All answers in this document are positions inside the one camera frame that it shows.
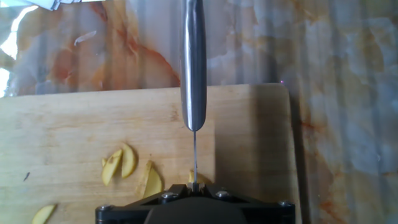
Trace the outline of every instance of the potato slice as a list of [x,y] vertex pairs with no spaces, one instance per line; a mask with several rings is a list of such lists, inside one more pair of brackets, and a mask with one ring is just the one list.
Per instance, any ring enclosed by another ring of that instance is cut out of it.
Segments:
[[[200,184],[200,183],[211,184],[211,183],[212,183],[212,181],[209,180],[209,179],[207,179],[207,177],[205,177],[204,175],[199,174],[199,173],[198,173],[197,175],[198,175],[198,176],[197,176],[198,184]],[[191,170],[191,171],[189,172],[189,179],[188,179],[188,182],[191,183],[191,182],[193,182],[194,180],[195,180],[195,173],[193,172],[193,170]]]
[[105,164],[106,164],[106,159],[105,158],[102,158],[102,167],[104,167],[105,166]]
[[102,169],[102,181],[104,182],[105,186],[111,182],[111,178],[113,174],[116,172],[120,160],[122,158],[123,150],[117,150],[107,161],[105,166]]
[[127,178],[135,171],[137,167],[137,157],[131,147],[127,144],[122,145],[122,150],[122,178]]
[[154,169],[153,165],[152,161],[148,161],[145,167],[144,176],[137,188],[137,193],[142,198],[146,198],[163,191],[162,179]]
[[44,224],[50,218],[57,205],[47,205],[42,207],[33,217],[32,224]]

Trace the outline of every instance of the black plastic mount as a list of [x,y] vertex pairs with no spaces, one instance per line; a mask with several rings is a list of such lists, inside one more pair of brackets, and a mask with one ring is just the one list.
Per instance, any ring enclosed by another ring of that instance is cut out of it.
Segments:
[[98,207],[96,224],[295,223],[295,205],[264,203],[217,185],[175,184],[124,207]]

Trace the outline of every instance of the marble surface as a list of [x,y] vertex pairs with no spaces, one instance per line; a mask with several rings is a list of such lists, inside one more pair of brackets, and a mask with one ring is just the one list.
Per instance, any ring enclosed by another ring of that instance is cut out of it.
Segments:
[[[209,85],[290,91],[303,222],[398,223],[398,1],[206,0],[205,14]],[[4,96],[179,86],[179,0],[0,21]]]

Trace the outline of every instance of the metal screw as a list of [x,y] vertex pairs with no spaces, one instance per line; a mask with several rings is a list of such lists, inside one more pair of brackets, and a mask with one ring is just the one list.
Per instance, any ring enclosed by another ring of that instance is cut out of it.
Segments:
[[216,196],[219,198],[228,197],[229,193],[226,192],[225,190],[220,190],[219,192],[216,193]]
[[113,205],[101,205],[98,207],[98,209],[101,211],[109,210],[111,208],[113,208]]
[[174,198],[177,196],[178,196],[178,194],[175,194],[173,192],[166,192],[166,193],[162,194],[162,198]]
[[290,206],[290,202],[288,201],[280,201],[278,202],[278,204],[282,207]]

